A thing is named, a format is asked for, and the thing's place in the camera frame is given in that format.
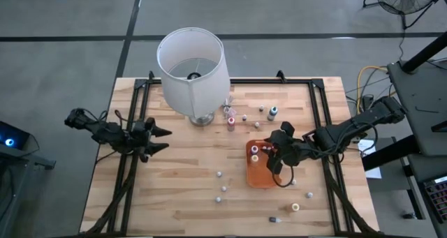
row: orange plastic container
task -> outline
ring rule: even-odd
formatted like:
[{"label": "orange plastic container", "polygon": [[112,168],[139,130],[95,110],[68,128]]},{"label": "orange plastic container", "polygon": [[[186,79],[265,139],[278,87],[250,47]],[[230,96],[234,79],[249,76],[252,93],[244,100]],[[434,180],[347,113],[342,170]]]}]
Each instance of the orange plastic container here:
[{"label": "orange plastic container", "polygon": [[[256,145],[259,149],[257,153],[259,160],[255,165],[251,163],[250,151],[251,147],[254,145]],[[267,168],[268,155],[262,151],[263,147],[273,148],[270,143],[265,142],[264,140],[250,140],[245,146],[247,183],[254,188],[272,188],[277,186],[273,181],[272,172]],[[278,183],[281,183],[281,178],[279,178],[279,175],[276,174],[275,179],[278,181]]]}]

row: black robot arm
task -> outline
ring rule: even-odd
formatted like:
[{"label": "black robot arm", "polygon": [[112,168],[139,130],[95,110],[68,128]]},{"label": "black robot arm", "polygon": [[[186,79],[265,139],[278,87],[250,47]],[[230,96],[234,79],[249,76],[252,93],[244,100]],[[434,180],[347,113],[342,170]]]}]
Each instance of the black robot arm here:
[{"label": "black robot arm", "polygon": [[307,158],[319,159],[324,156],[342,153],[351,139],[377,124],[395,124],[405,118],[403,107],[392,97],[378,99],[370,109],[340,124],[322,126],[302,136],[303,140],[293,138],[295,129],[283,122],[281,130],[272,131],[265,139],[273,144],[276,151],[269,152],[267,167],[279,174],[285,165],[296,166]]},{"label": "black robot arm", "polygon": [[161,137],[170,135],[172,132],[159,128],[155,124],[154,118],[148,118],[146,122],[137,120],[133,122],[132,131],[123,130],[115,122],[106,122],[100,119],[91,119],[85,114],[85,109],[77,108],[71,110],[65,119],[65,124],[78,130],[88,130],[92,133],[91,138],[99,144],[108,143],[113,150],[121,154],[129,154],[138,151],[140,160],[147,162],[148,157],[156,152],[169,147],[166,143],[153,143],[149,139],[151,136]]}]

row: floor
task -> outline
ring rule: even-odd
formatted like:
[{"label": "floor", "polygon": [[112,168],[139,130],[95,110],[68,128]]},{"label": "floor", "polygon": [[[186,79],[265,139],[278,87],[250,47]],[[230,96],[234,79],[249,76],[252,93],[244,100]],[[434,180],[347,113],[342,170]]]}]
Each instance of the floor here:
[{"label": "floor", "polygon": [[[439,0],[407,30],[403,59],[446,30],[446,11]],[[57,160],[53,171],[37,170],[29,178],[16,237],[77,233],[98,145],[63,120],[75,107],[94,114],[106,109],[116,77],[146,77],[149,70],[158,75],[162,35],[181,27],[255,38],[294,34],[224,40],[230,76],[273,76],[278,70],[289,77],[341,76],[350,90],[363,66],[399,59],[402,32],[398,16],[380,7],[362,9],[362,0],[0,0],[0,24],[0,120],[36,135],[38,155]],[[125,37],[132,35],[141,40]],[[435,56],[442,57],[446,50]],[[377,72],[372,81],[383,77]],[[377,83],[366,93],[379,95],[389,84]],[[405,121],[379,127],[381,137],[409,133]],[[414,220],[399,218],[409,208],[405,195],[372,197],[382,231],[434,235],[430,225],[415,228]]]}]

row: wooden tabletop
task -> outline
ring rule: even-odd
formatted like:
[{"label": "wooden tabletop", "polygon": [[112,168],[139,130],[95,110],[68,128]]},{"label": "wooden tabletop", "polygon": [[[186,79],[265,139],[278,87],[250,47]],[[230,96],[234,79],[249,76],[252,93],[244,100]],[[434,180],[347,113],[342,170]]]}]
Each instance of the wooden tabletop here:
[{"label": "wooden tabletop", "polygon": [[[322,78],[332,122],[338,124],[350,117],[342,80],[340,77]],[[116,109],[127,118],[134,80],[120,78],[116,81],[108,121],[117,121],[113,113]],[[295,127],[294,137],[315,129],[308,86],[236,84],[231,87],[231,96],[234,98],[232,106],[237,111],[233,132],[227,131],[221,108],[209,126],[196,127],[187,117],[168,106],[163,99],[161,85],[151,86],[146,117],[154,117],[157,126],[173,134],[153,138],[152,142],[167,142],[170,147],[149,158],[148,163],[138,163],[128,235],[334,234],[320,160],[305,160],[294,168],[297,184],[288,188],[257,189],[249,187],[246,182],[247,141],[270,136],[282,121],[289,121]],[[265,106],[264,112],[259,112],[260,105]],[[272,106],[278,107],[278,115],[274,121],[268,121],[268,108]],[[318,106],[324,124],[320,100]],[[243,114],[247,115],[247,121],[242,121]],[[255,122],[259,122],[261,127],[254,128]],[[111,151],[104,145],[98,157]],[[81,231],[88,230],[112,200],[118,164],[117,154],[96,166]],[[378,230],[358,152],[345,153],[342,169],[349,200],[368,224]],[[218,171],[223,174],[221,178],[216,176]],[[288,181],[289,176],[290,170],[283,169],[283,180]],[[222,186],[228,190],[222,192]],[[305,197],[307,192],[314,194],[312,199]],[[216,197],[221,197],[222,201],[216,203]],[[292,203],[298,203],[300,210],[288,212],[286,208]],[[339,202],[337,208],[345,230]],[[271,216],[280,218],[282,222],[269,223]]]}]

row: lampshade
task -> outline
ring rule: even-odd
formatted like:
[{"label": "lampshade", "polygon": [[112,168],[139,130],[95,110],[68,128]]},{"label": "lampshade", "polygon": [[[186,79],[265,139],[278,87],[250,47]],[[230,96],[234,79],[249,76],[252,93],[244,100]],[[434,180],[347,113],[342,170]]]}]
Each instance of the lampshade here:
[{"label": "lampshade", "polygon": [[[224,46],[211,32],[183,28],[167,35],[156,52],[166,102],[183,115],[200,118],[217,110],[230,93]],[[191,59],[206,59],[216,66],[201,77],[175,77],[172,70]]]}]

